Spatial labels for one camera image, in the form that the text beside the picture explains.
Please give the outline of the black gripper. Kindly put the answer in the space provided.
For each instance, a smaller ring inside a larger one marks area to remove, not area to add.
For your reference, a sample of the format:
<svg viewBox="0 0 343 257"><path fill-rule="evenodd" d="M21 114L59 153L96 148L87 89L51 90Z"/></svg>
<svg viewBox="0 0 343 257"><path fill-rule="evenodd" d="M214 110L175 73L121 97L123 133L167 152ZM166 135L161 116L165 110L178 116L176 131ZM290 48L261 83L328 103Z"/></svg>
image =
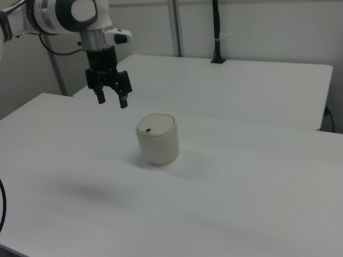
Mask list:
<svg viewBox="0 0 343 257"><path fill-rule="evenodd" d="M94 91L98 103L105 103L103 85L111 86L118 95L121 109L126 108L132 87L127 71L117 72L114 46L102 50L87 50L86 55L89 63L89 68L85 70L87 85Z"/></svg>

